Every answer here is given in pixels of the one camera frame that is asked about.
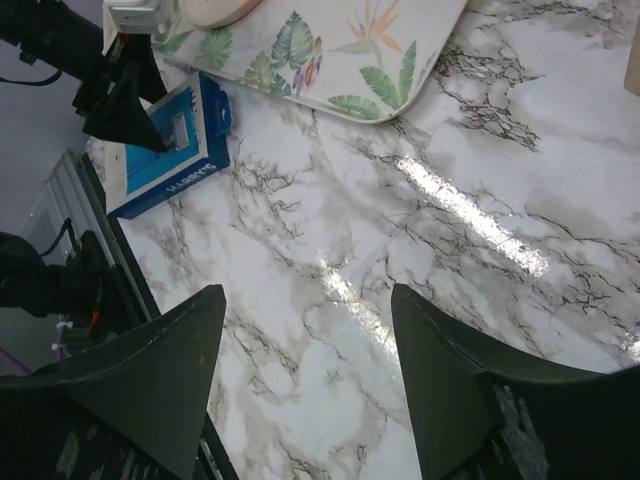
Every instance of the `dark gray wall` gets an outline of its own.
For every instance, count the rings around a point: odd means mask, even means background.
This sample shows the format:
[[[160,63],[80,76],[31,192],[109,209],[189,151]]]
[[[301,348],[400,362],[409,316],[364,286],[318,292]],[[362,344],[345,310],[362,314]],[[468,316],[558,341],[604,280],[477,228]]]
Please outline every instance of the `dark gray wall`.
[[[80,15],[102,25],[102,0],[66,0]],[[18,59],[19,50],[0,42],[0,76],[42,80],[55,70]],[[51,170],[66,148],[87,141],[82,118],[71,106],[77,80],[63,75],[47,87],[0,83],[0,231],[17,233]]]

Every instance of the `green leaf print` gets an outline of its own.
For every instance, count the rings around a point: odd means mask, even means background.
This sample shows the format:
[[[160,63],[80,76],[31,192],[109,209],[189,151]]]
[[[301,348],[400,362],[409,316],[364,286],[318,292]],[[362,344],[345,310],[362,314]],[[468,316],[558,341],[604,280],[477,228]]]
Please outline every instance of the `green leaf print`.
[[[431,71],[431,63],[433,62],[435,56],[436,56],[436,52],[433,52],[429,57],[429,59],[426,61],[424,68],[420,72],[420,77],[418,78],[418,85],[422,85],[422,81],[424,80],[424,77],[427,76],[427,72]]]
[[[165,55],[171,55],[180,50],[180,47],[184,42],[187,41],[189,35],[193,33],[193,30],[189,30],[188,32],[182,32],[178,35],[174,35],[165,43],[156,43],[153,45],[153,48],[158,53],[164,53]]]
[[[269,57],[264,52],[260,52],[258,56],[251,62],[249,69],[244,73],[241,83],[260,90],[271,91],[271,83],[274,81],[275,71],[271,65]]]
[[[360,73],[371,90],[380,97],[380,100],[394,110],[398,110],[402,106],[398,89],[386,73],[377,67],[361,68]]]
[[[288,97],[291,95],[291,85],[284,78],[282,78],[277,73],[273,77],[273,82],[271,82],[271,86],[269,91],[273,95],[277,95],[279,97]]]
[[[379,120],[382,117],[378,105],[355,95],[331,97],[329,103],[335,107],[335,110],[363,120]]]
[[[409,92],[413,85],[413,73],[416,69],[416,42],[413,42],[402,59],[400,70],[400,100],[404,105],[409,100]]]
[[[204,40],[200,42],[202,55],[196,57],[196,62],[207,65],[214,70],[222,70],[231,56],[232,48],[233,36],[228,28],[210,30]]]
[[[287,63],[292,70],[302,67],[311,54],[313,35],[309,25],[296,12],[284,24],[271,50],[273,66],[281,69]]]

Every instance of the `bird of paradise print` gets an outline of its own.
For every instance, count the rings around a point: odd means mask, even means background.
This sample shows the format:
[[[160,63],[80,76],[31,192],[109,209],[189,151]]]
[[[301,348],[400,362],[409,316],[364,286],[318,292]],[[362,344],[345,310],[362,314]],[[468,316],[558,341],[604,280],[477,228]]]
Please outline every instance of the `bird of paradise print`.
[[[382,52],[378,45],[380,40],[384,42],[387,47],[397,52],[403,52],[403,49],[398,44],[397,40],[387,33],[400,14],[400,12],[395,11],[399,1],[400,0],[394,0],[389,8],[387,8],[382,15],[378,16],[380,0],[376,3],[376,7],[373,11],[371,10],[371,0],[367,0],[364,11],[364,22],[361,21],[360,16],[357,14],[355,23],[347,19],[347,24],[349,25],[353,35],[356,37],[356,41],[333,51],[359,55],[374,53],[380,68],[382,68]]]
[[[307,62],[296,71],[293,77],[293,90],[296,95],[309,90],[320,73],[320,66],[322,65],[322,39],[317,37],[313,42],[313,48],[311,49],[311,55]]]

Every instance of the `blue product package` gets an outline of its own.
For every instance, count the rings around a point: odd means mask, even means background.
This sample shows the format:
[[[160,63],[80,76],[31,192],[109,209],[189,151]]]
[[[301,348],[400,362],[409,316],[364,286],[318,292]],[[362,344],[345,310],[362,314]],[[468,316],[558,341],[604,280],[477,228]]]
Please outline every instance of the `blue product package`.
[[[229,99],[207,75],[192,75],[147,113],[170,150],[106,143],[107,213],[116,217],[134,218],[230,163]]]

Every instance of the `white device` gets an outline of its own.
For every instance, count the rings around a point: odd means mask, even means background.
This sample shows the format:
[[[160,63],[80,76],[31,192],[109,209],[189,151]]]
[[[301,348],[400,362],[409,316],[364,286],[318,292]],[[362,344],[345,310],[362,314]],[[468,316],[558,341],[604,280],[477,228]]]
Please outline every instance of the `white device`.
[[[173,1],[104,0],[104,9],[117,31],[156,35],[168,30],[173,15]]]

